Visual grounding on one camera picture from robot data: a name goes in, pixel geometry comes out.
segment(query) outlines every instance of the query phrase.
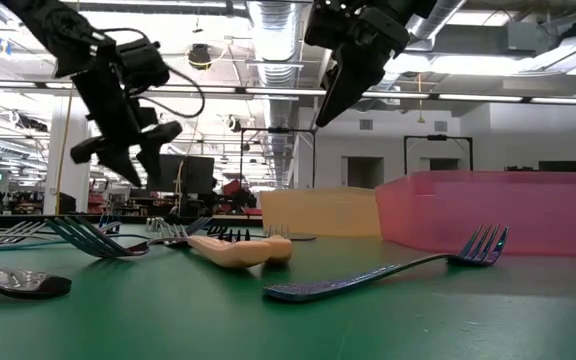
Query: fork tines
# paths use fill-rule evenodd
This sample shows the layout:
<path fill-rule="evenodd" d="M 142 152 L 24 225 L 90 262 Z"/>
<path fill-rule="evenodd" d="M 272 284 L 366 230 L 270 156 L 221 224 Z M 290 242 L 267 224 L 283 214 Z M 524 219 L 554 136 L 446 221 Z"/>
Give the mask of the fork tines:
<path fill-rule="evenodd" d="M 284 231 L 284 226 L 283 225 L 268 225 L 268 230 L 266 232 L 264 232 L 264 235 L 266 237 L 271 237 L 271 236 L 275 236 L 275 235 L 279 235 L 282 237 L 285 237 L 286 239 L 290 238 L 290 228 L 288 226 L 286 226 L 286 229 Z"/>
<path fill-rule="evenodd" d="M 141 256 L 150 251 L 147 242 L 124 248 L 80 217 L 64 217 L 63 220 L 46 219 L 46 224 L 64 240 L 92 256 L 100 258 Z"/>
<path fill-rule="evenodd" d="M 479 226 L 479 229 L 475 231 L 466 246 L 461 250 L 459 255 L 455 258 L 450 259 L 451 262 L 458 262 L 460 264 L 467 265 L 477 265 L 477 266 L 490 266 L 493 265 L 501 255 L 501 251 L 506 245 L 506 239 L 508 238 L 508 232 L 510 230 L 509 226 L 504 227 L 504 231 L 501 233 L 497 240 L 497 233 L 501 225 L 488 225 Z"/>
<path fill-rule="evenodd" d="M 237 235 L 235 236 L 233 230 L 230 229 L 228 236 L 226 236 L 226 229 L 223 229 L 223 231 L 219 233 L 219 235 L 217 236 L 217 239 L 235 243 L 239 241 L 250 241 L 251 236 L 250 231 L 248 229 L 246 229 L 243 239 L 241 238 L 241 230 L 237 230 Z"/>
<path fill-rule="evenodd" d="M 209 217 L 201 217 L 184 227 L 183 225 L 170 225 L 164 219 L 158 218 L 156 219 L 156 228 L 159 229 L 159 235 L 162 238 L 187 238 L 188 236 L 196 234 L 211 220 L 212 218 Z"/>

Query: ceiling duct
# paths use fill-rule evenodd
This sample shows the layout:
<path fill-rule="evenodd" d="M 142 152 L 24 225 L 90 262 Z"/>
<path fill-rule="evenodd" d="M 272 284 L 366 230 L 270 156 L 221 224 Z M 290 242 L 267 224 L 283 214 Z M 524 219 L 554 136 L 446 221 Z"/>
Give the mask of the ceiling duct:
<path fill-rule="evenodd" d="M 253 41 L 257 60 L 264 62 L 290 62 L 297 55 L 299 20 L 303 5 L 289 2 L 248 2 L 254 24 Z M 293 88 L 297 85 L 294 66 L 264 64 L 258 67 L 261 84 L 273 88 Z M 297 128 L 299 122 L 292 116 L 292 102 L 264 100 L 264 117 L 268 127 Z M 269 136 L 278 184 L 287 183 L 290 168 L 289 148 L 293 136 Z"/>
<path fill-rule="evenodd" d="M 459 11 L 462 6 L 464 6 L 466 1 L 467 0 L 437 0 L 437 4 L 435 4 L 435 7 L 428 16 L 428 19 L 413 15 L 406 25 L 406 29 L 408 29 L 408 31 L 413 35 L 411 44 L 408 48 L 414 49 L 415 44 L 419 42 L 420 48 L 425 49 L 428 44 L 427 40 L 434 38 L 441 29 L 446 26 L 450 18 Z M 396 69 L 400 67 L 393 66 L 395 65 L 393 62 L 396 61 L 397 59 L 391 59 L 389 64 L 386 64 L 386 75 L 379 84 L 371 88 L 372 91 L 392 91 L 394 89 L 397 79 L 401 76 L 401 73 L 396 71 Z M 356 109 L 365 112 L 371 110 L 377 102 L 382 102 L 382 100 L 365 100 L 360 102 Z"/>

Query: metallic blue fork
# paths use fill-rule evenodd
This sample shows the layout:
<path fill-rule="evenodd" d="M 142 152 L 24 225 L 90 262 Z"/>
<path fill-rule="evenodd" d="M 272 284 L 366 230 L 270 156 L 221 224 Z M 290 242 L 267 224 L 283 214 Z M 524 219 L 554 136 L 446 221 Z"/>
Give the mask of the metallic blue fork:
<path fill-rule="evenodd" d="M 472 235 L 466 246 L 461 250 L 458 255 L 454 254 L 438 254 L 429 256 L 423 259 L 415 260 L 405 265 L 388 265 L 375 269 L 373 271 L 355 275 L 353 277 L 343 280 L 323 281 L 314 283 L 303 284 L 280 284 L 272 285 L 264 288 L 264 295 L 289 302 L 307 302 L 319 300 L 326 297 L 338 295 L 360 286 L 370 284 L 372 282 L 381 280 L 387 276 L 408 270 L 415 266 L 425 264 L 430 261 L 446 259 L 449 264 L 459 266 L 472 266 L 472 267 L 489 267 L 492 266 L 501 255 L 501 251 L 506 244 L 508 238 L 509 227 L 506 226 L 502 232 L 499 240 L 497 232 L 500 226 L 497 225 L 492 234 L 488 236 L 493 226 L 490 225 L 484 231 L 483 236 L 479 238 L 479 234 L 483 229 L 483 225 Z"/>

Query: white pillar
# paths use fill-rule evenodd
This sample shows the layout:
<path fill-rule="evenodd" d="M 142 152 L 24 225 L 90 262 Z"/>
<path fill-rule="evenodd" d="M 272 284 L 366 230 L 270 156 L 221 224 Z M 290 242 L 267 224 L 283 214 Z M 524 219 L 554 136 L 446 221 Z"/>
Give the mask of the white pillar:
<path fill-rule="evenodd" d="M 68 97 L 55 97 L 50 128 L 50 145 L 48 155 L 48 175 L 44 196 L 44 214 L 54 215 L 57 204 L 57 174 L 59 159 L 64 143 L 66 119 L 68 118 Z M 70 158 L 70 148 L 87 139 L 90 135 L 86 115 L 88 109 L 79 98 L 72 99 L 70 123 L 66 151 L 63 157 L 60 191 L 77 199 L 77 211 L 88 210 L 88 179 L 90 164 L 75 164 Z"/>

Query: pipe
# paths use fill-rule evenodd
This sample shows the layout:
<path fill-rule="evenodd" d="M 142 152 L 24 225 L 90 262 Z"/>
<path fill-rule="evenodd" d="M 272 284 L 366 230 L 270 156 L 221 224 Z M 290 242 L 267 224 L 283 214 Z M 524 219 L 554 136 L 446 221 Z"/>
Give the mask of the pipe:
<path fill-rule="evenodd" d="M 257 60 L 292 62 L 296 60 L 299 20 L 302 4 L 288 2 L 248 2 L 250 18 L 254 24 L 253 42 Z M 264 87 L 294 88 L 298 69 L 288 65 L 260 65 L 259 78 Z M 264 118 L 268 127 L 297 128 L 292 103 L 282 100 L 264 100 Z M 294 137 L 269 136 L 270 150 L 275 163 L 279 184 L 287 182 L 290 159 L 285 149 L 294 144 Z"/>

